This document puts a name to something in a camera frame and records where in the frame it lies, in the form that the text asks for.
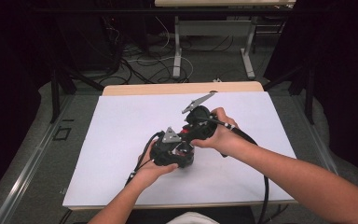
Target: black mechanical device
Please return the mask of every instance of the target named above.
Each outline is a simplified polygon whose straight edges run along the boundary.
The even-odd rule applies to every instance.
[[[166,132],[158,134],[157,142],[152,146],[150,158],[156,165],[169,165],[177,163],[179,167],[185,168],[193,163],[194,147],[191,146],[193,139],[207,139],[214,134],[217,123],[211,120],[217,120],[215,115],[203,105],[200,105],[210,97],[214,92],[210,92],[195,101],[182,111],[182,114],[189,112],[183,126],[183,130],[176,133],[171,127]]]

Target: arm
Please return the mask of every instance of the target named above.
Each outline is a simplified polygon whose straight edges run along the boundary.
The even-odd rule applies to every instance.
[[[219,120],[237,124],[223,108],[213,111]],[[270,178],[299,203],[334,223],[358,223],[358,188],[325,169],[251,144],[230,130],[216,129],[213,137],[194,140],[194,146],[213,147]]]
[[[135,175],[132,181],[103,209],[89,224],[94,223],[126,223],[127,218],[139,195],[152,185],[161,175],[172,172],[178,166],[171,164],[168,166],[157,166],[149,161],[149,151],[153,144],[150,144],[143,162],[145,164]]]

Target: table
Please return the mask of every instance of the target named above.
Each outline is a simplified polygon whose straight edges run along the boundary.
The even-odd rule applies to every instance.
[[[82,210],[108,204],[124,187],[148,138],[169,125],[178,130],[185,124],[181,111],[209,91],[218,93],[203,105],[223,106],[260,146],[295,157],[269,94],[258,82],[109,86],[95,109],[62,205]],[[162,176],[135,208],[250,205],[263,198],[264,180],[256,170],[215,150],[196,148],[191,166]],[[273,182],[269,198],[294,202]]]
[[[296,0],[156,0],[157,7],[255,7],[293,5]],[[255,72],[249,59],[249,52],[255,35],[257,17],[249,21],[180,21],[175,17],[175,58],[173,62],[173,77],[180,76],[182,49],[180,48],[181,35],[235,35],[247,36],[245,48],[241,49],[241,57],[249,79],[255,79]]]

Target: person's right hand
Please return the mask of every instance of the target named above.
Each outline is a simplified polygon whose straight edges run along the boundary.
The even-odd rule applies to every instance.
[[[226,115],[224,108],[218,107],[211,113],[215,114],[217,119],[220,121],[235,125],[237,128],[239,128],[237,122]],[[235,148],[236,143],[239,141],[244,140],[223,125],[217,125],[216,131],[214,131],[212,137],[205,140],[194,139],[191,141],[191,145],[195,147],[212,147],[220,153],[230,156],[231,150]]]

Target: white table surface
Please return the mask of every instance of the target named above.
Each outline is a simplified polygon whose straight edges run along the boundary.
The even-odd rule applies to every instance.
[[[168,127],[180,132],[186,124],[181,111],[205,94],[101,96],[62,205],[73,210],[107,205],[123,189],[148,139]],[[267,92],[218,92],[203,105],[224,107],[258,145],[296,157]],[[294,201],[269,183],[270,201]],[[264,190],[263,176],[253,168],[196,147],[191,166],[162,176],[135,207],[262,203]]]

